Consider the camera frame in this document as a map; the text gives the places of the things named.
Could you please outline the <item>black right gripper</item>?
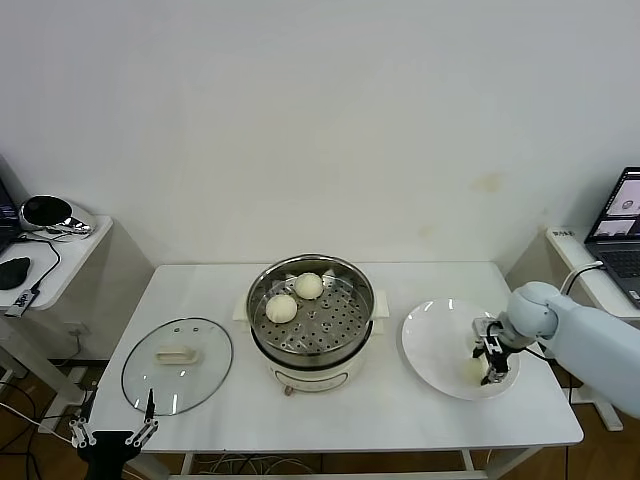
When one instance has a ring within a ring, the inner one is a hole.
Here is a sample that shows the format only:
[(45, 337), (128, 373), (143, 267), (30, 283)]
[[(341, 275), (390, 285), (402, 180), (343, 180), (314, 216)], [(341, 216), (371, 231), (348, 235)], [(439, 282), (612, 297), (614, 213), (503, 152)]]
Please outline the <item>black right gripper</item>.
[(509, 364), (507, 360), (507, 353), (502, 347), (500, 340), (497, 336), (486, 336), (483, 338), (484, 354), (487, 359), (488, 367), (486, 374), (481, 380), (481, 385), (490, 385), (494, 382), (494, 369), (496, 382), (502, 382), (509, 373)]

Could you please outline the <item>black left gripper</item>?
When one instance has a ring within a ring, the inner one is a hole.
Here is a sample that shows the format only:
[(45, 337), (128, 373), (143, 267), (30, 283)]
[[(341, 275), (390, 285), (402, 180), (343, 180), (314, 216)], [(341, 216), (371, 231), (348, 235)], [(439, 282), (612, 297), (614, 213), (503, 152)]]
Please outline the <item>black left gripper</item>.
[(72, 445), (78, 446), (78, 456), (87, 464), (86, 480), (120, 480), (125, 464), (136, 458), (156, 433), (154, 390), (149, 389), (142, 426), (131, 431), (93, 431), (89, 419), (95, 400), (95, 390), (87, 390), (80, 410), (69, 421)]

